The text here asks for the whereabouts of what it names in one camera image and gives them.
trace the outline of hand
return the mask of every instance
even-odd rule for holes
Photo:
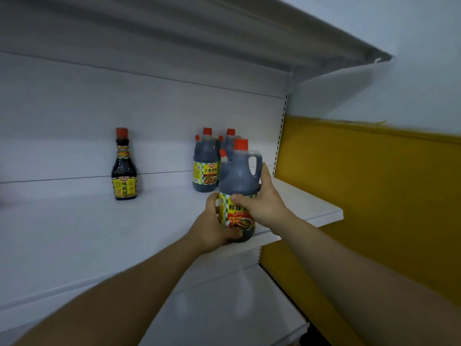
[[[248,198],[241,194],[233,194],[230,199],[234,204],[247,208],[259,224],[270,228],[272,232],[287,215],[293,215],[272,184],[271,174],[265,163],[261,171],[261,190],[257,197]]]
[[[229,239],[239,239],[243,235],[239,229],[226,228],[219,223],[215,206],[217,198],[217,193],[213,193],[207,198],[205,210],[197,217],[183,237],[196,245],[200,254],[215,251],[226,244]]]

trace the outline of bottle label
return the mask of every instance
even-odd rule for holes
[[[136,177],[115,177],[112,179],[116,198],[127,198],[136,195]]]
[[[224,227],[239,228],[242,231],[248,231],[256,227],[256,222],[251,217],[248,209],[236,205],[232,202],[229,194],[219,194],[219,221]]]
[[[194,161],[194,183],[213,185],[218,180],[218,163],[199,163]]]
[[[128,159],[130,157],[130,151],[128,146],[117,146],[117,158]]]

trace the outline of bottle handle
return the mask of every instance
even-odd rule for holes
[[[252,156],[256,157],[256,172],[253,175],[253,179],[255,180],[256,183],[259,183],[259,180],[261,178],[261,171],[262,171],[262,155],[260,152],[257,152],[255,150],[249,150],[248,158]]]

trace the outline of yellow wall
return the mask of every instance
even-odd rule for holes
[[[461,138],[287,117],[276,177],[343,209],[330,236],[461,305]],[[362,345],[283,241],[261,263],[332,345]]]

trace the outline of forearm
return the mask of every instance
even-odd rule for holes
[[[186,237],[109,278],[43,320],[16,345],[135,346],[200,250]]]
[[[454,344],[458,308],[294,215],[275,228],[333,306],[373,345]]]

